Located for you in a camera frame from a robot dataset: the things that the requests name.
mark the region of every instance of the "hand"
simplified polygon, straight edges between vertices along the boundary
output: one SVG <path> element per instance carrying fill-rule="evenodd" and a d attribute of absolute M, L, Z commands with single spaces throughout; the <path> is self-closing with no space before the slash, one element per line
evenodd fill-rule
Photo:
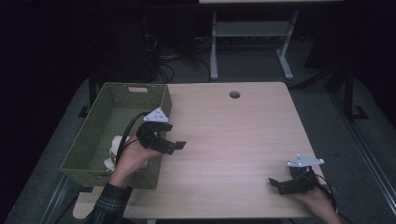
<path fill-rule="evenodd" d="M 318 188 L 313 188 L 307 193 L 291 194 L 291 198 L 305 204 L 311 212 L 326 224 L 342 224 L 335 213 L 332 203 L 327 195 Z"/>
<path fill-rule="evenodd" d="M 120 160 L 109 181 L 111 185 L 126 188 L 129 179 L 141 165 L 151 158 L 162 155 L 161 152 L 143 147 L 138 140 L 135 141 L 136 139 L 134 135 L 125 143 L 125 146 L 131 144 L 122 151 Z"/>

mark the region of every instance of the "dark background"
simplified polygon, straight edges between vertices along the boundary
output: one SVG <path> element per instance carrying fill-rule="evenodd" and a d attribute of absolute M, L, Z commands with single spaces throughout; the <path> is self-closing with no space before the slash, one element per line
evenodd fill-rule
<path fill-rule="evenodd" d="M 175 16 L 163 12 L 152 18 L 148 27 L 141 27 L 139 13 L 96 11 L 91 7 L 100 8 L 100 4 L 86 1 L 82 6 L 73 1 L 54 0 L 0 2 L 3 182 L 0 221 L 7 217 L 35 169 L 73 94 L 92 71 L 100 81 L 150 82 L 155 60 L 144 51 L 143 45 L 147 43 L 139 32 L 155 30 L 164 44 L 181 46 L 187 53 L 191 53 L 186 46 L 193 43 L 192 36 L 210 32 L 210 28 L 202 28 L 210 27 L 211 22 L 210 13 L 203 11 L 194 16 L 209 24 L 194 25 L 190 13 Z M 388 1 L 348 1 L 345 7 L 326 14 L 324 19 L 323 15 L 307 10 L 301 14 L 302 23 L 296 29 L 312 34 L 312 29 L 304 29 L 312 18 L 305 23 L 304 18 L 318 16 L 323 20 L 320 32 L 314 32 L 318 39 L 307 64 L 326 68 L 340 60 L 347 63 L 394 126 L 395 9 Z M 122 32 L 128 33 L 125 36 L 135 34 L 135 39 L 122 37 Z M 181 39 L 169 36 L 172 33 Z M 95 43 L 118 59 L 109 59 Z M 120 49 L 126 49 L 123 46 L 130 46 L 133 53 L 122 52 Z M 123 66 L 131 59 L 138 63 Z"/>

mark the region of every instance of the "basket handle hole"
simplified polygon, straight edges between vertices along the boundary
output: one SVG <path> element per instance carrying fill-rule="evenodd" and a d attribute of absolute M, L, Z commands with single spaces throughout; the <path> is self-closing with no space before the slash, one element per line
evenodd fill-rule
<path fill-rule="evenodd" d="M 129 92 L 149 92 L 149 90 L 147 88 L 144 87 L 128 87 L 128 91 Z"/>

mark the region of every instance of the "storage basket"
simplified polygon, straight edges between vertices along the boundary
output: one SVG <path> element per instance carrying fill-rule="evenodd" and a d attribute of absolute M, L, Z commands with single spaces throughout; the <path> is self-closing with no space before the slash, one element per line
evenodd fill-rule
<path fill-rule="evenodd" d="M 123 135 L 136 115 L 158 107 L 169 118 L 172 101 L 166 85 L 105 83 L 61 170 L 81 185 L 104 186 L 112 174 L 106 170 L 104 160 L 109 158 L 114 136 Z M 130 134 L 135 133 L 142 122 L 140 118 Z M 156 189 L 161 161 L 162 157 L 149 160 L 131 178 L 129 185 L 135 189 Z"/>

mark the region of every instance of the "table top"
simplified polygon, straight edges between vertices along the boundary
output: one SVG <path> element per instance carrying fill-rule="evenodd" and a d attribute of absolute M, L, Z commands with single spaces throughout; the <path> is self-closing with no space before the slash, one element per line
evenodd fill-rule
<path fill-rule="evenodd" d="M 281 82 L 168 85 L 182 150 L 163 156 L 158 188 L 135 189 L 127 218 L 312 216 L 268 181 L 290 180 L 286 162 L 315 157 L 289 91 Z M 230 97 L 238 91 L 240 97 Z M 320 168 L 314 166 L 318 175 Z M 87 216 L 103 188 L 80 193 L 74 216 Z"/>
<path fill-rule="evenodd" d="M 342 2 L 344 0 L 199 0 L 200 4 L 227 4 L 227 3 L 315 3 L 315 2 Z"/>

